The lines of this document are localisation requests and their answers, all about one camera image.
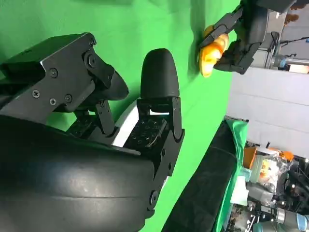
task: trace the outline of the orange plush toy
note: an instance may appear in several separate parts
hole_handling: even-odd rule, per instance
[[[209,26],[204,31],[204,37],[213,30]],[[211,44],[203,47],[199,52],[199,69],[203,77],[210,77],[214,65],[221,59],[223,52],[228,48],[228,35],[222,34]]]

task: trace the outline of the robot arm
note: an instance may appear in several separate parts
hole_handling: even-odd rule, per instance
[[[174,60],[148,53],[138,123],[115,147],[108,100],[128,89],[94,44],[90,33],[54,37],[2,65],[0,231],[135,232],[153,215],[184,138]],[[44,125],[53,111],[77,119],[56,130]]]
[[[283,13],[294,2],[295,0],[242,0],[232,13],[227,13],[213,26],[199,49],[208,46],[220,35],[235,30],[237,40],[231,43],[214,67],[221,71],[244,74],[264,41],[268,10]]]

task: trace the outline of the orange object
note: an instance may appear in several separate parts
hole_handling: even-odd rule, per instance
[[[279,155],[286,158],[287,161],[291,162],[294,159],[294,154],[291,151],[280,151],[273,147],[269,147],[270,150],[279,151]]]
[[[247,147],[247,148],[244,149],[244,156],[243,156],[242,165],[245,168],[251,169],[253,162],[254,162],[256,150],[257,150],[256,147]]]
[[[213,30],[209,26],[204,31],[204,37]],[[211,44],[201,48],[199,52],[199,69],[203,77],[209,77],[212,74],[214,65],[221,59],[223,52],[228,48],[228,35],[222,34]]]

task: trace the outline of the screw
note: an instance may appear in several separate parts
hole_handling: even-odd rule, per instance
[[[57,71],[57,69],[51,68],[51,69],[49,70],[49,75],[50,75],[52,78],[57,78],[57,77],[58,77],[58,71]]]
[[[150,195],[150,205],[153,205],[158,200],[159,193],[157,191],[153,191]]]
[[[39,98],[40,97],[40,92],[38,91],[38,90],[33,90],[32,91],[32,96],[34,97],[34,98]]]
[[[65,100],[66,100],[67,103],[72,102],[72,100],[73,100],[72,95],[67,94],[66,97],[65,97]]]
[[[55,98],[51,98],[51,99],[49,100],[49,103],[50,103],[51,105],[56,105],[57,101],[56,101]]]
[[[91,68],[96,67],[96,59],[95,59],[94,55],[90,55],[88,57],[88,64],[90,65]]]
[[[89,41],[89,45],[93,46],[93,45],[96,45],[96,44],[97,44],[97,41],[94,38],[91,38],[90,41]]]

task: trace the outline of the green cloth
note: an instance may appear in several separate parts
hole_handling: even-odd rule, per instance
[[[203,30],[235,9],[239,0],[0,0],[0,62],[51,36],[94,34],[97,54],[126,81],[130,95],[110,101],[115,119],[140,94],[146,54],[167,48],[175,59],[186,129],[173,176],[143,231],[161,231],[174,204],[202,160],[227,106],[231,73],[203,78],[196,69]],[[236,37],[230,33],[230,40]],[[72,114],[53,114],[49,125],[66,130]]]
[[[243,163],[243,151],[247,141],[247,133],[248,133],[248,125],[247,122],[244,121],[237,121],[237,120],[226,120],[227,124],[229,125],[233,137],[234,137],[234,144],[236,148],[236,158],[237,164],[234,174],[231,176],[227,188],[222,200],[222,205],[220,211],[218,213],[218,217],[216,220],[216,224],[214,226],[215,232],[220,232],[221,228],[226,220],[226,215],[228,214],[229,208],[231,206],[230,201],[232,198],[233,190],[235,187],[237,176],[239,175],[242,163]]]

